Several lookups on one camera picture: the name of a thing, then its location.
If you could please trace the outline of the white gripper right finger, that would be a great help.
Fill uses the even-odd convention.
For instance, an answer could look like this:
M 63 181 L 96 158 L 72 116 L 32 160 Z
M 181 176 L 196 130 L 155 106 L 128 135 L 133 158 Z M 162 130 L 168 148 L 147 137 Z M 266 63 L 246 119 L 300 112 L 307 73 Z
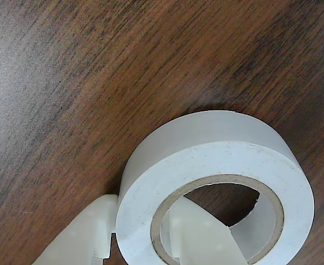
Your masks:
M 180 264 L 247 264 L 230 229 L 185 197 L 164 216 L 161 241 Z

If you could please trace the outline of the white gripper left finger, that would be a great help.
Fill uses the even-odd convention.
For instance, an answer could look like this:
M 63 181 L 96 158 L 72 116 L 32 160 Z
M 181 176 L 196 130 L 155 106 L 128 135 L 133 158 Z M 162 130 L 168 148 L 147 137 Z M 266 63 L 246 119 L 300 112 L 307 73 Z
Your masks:
M 34 264 L 103 264 L 110 257 L 117 211 L 117 195 L 99 197 L 55 237 Z

